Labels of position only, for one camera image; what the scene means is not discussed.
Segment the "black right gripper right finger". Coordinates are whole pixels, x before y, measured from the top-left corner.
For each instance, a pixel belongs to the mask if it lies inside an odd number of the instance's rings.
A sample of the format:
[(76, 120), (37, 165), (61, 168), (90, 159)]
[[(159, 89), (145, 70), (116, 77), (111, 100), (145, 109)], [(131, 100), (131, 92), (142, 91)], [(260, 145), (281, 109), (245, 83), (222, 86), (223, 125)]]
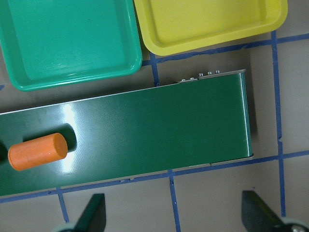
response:
[(241, 221), (248, 232), (278, 232), (283, 221), (252, 190), (242, 192)]

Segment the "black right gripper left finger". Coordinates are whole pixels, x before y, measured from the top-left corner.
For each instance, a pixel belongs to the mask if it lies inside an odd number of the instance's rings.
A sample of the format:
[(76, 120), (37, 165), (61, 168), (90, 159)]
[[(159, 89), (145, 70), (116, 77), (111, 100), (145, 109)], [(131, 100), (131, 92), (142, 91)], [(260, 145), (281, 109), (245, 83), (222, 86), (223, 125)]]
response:
[(76, 222), (73, 232), (103, 232), (106, 228), (106, 204), (104, 193), (93, 194)]

